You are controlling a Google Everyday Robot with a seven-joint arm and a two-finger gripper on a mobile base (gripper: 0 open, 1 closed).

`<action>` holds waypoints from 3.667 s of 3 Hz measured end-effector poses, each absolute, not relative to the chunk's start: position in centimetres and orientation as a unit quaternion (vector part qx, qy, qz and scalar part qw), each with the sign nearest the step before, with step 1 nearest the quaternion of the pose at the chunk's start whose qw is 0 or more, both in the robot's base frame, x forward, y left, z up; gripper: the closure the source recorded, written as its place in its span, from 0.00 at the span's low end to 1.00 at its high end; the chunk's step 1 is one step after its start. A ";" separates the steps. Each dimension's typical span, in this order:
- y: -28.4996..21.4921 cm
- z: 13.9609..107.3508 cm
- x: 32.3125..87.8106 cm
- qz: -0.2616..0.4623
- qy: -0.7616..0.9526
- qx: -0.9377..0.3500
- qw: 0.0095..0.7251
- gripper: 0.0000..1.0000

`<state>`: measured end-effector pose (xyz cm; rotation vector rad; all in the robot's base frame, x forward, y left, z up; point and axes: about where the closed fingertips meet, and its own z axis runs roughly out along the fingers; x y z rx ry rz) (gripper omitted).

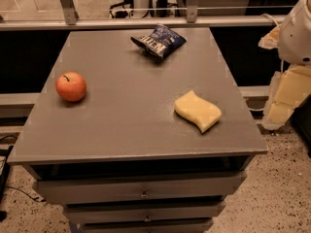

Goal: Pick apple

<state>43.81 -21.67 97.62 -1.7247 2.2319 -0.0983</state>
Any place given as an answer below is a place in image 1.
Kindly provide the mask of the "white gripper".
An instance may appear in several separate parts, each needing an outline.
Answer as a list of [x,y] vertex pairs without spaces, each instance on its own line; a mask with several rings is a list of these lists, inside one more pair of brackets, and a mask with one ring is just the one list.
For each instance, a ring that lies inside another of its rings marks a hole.
[[258,46],[278,48],[279,57],[291,65],[271,79],[261,125],[267,130],[282,127],[294,110],[311,95],[311,11],[310,0],[299,0],[282,22],[261,37]]

